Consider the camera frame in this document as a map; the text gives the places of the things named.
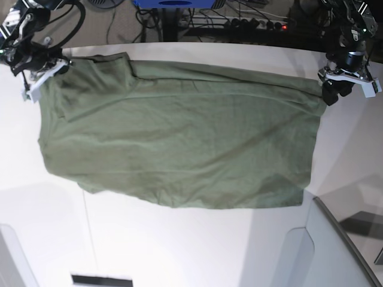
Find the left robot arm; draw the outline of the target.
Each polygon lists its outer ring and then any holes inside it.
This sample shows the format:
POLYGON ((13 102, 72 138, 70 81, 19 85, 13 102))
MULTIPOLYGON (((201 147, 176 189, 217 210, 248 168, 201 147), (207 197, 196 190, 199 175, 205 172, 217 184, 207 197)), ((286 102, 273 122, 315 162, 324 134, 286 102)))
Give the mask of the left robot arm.
POLYGON ((327 42, 325 67, 318 71, 322 99, 327 106, 352 92, 354 85, 362 87, 366 98, 382 91, 379 80, 369 70, 371 53, 367 41, 374 38, 378 24, 366 1, 320 1, 332 15, 324 28, 327 42))

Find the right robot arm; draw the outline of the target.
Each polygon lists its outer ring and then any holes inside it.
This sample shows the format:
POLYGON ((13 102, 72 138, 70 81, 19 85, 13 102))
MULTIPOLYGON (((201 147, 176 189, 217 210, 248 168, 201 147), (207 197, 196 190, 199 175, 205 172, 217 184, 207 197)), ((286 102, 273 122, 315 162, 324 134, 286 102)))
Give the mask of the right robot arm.
POLYGON ((24 83, 23 96, 38 100, 40 87, 57 73, 63 74, 73 65, 63 55, 62 47, 82 27, 86 9, 80 1, 16 1, 1 23, 1 64, 8 66, 14 76, 21 75, 24 83), (77 7, 80 18, 75 28, 61 42, 51 45, 47 37, 43 44, 33 41, 37 32, 65 17, 51 19, 51 12, 69 6, 77 7))

